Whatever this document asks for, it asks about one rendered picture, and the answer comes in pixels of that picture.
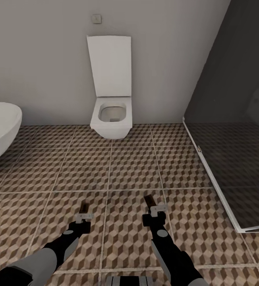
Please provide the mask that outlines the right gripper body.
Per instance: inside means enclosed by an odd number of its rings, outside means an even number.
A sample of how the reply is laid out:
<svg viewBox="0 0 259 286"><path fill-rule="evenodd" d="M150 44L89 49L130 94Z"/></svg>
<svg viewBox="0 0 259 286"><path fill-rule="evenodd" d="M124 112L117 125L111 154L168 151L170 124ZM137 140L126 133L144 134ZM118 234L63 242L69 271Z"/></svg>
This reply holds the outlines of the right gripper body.
<svg viewBox="0 0 259 286"><path fill-rule="evenodd" d="M157 217L152 217L151 214L144 214L143 215L143 225L144 227L149 226L150 229L154 223L161 223L165 225L165 213L164 212L158 212Z"/></svg>

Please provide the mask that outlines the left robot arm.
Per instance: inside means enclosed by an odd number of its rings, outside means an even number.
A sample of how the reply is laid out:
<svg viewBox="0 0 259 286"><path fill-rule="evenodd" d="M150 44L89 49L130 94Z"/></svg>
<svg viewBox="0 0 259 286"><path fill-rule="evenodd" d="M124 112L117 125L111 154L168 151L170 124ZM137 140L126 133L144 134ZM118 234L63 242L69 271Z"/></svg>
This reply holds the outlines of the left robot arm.
<svg viewBox="0 0 259 286"><path fill-rule="evenodd" d="M57 268L77 249L82 234L89 234L94 214L79 213L70 228L41 250L0 270L0 286L44 286Z"/></svg>

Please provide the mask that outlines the mousetrap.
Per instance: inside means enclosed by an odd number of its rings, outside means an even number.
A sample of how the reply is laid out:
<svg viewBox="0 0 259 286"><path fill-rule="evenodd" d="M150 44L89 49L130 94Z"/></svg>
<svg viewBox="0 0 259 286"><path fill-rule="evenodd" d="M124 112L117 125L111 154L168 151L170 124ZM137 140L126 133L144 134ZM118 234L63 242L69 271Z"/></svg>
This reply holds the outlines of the mousetrap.
<svg viewBox="0 0 259 286"><path fill-rule="evenodd" d="M147 204L149 210L150 210L151 206L157 206L151 194L145 196L144 199L146 201L146 204Z"/></svg>
<svg viewBox="0 0 259 286"><path fill-rule="evenodd" d="M79 213L87 213L89 205L89 203L82 203Z"/></svg>

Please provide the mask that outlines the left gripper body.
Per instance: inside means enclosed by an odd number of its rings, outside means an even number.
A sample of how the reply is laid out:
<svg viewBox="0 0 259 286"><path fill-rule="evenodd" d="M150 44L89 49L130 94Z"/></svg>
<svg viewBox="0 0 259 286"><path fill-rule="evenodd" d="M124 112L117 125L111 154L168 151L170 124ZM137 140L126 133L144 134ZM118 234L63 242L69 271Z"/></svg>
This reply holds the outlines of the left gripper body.
<svg viewBox="0 0 259 286"><path fill-rule="evenodd" d="M70 228L78 227L81 230L81 235L82 234L89 234L90 233L90 228L91 228L91 222L83 222L81 224L76 224L76 222L71 222L70 223Z"/></svg>

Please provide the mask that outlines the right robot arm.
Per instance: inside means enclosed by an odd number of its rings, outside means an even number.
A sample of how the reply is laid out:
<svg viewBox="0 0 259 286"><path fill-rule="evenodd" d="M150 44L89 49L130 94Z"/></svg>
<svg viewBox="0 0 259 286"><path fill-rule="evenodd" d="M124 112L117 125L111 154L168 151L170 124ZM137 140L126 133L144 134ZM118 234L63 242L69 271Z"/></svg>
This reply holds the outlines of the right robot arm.
<svg viewBox="0 0 259 286"><path fill-rule="evenodd" d="M185 251L174 244L172 237L165 229L167 205L151 206L150 213L143 215L144 227L149 226L153 239L152 251L155 254L171 286L209 286L194 267Z"/></svg>

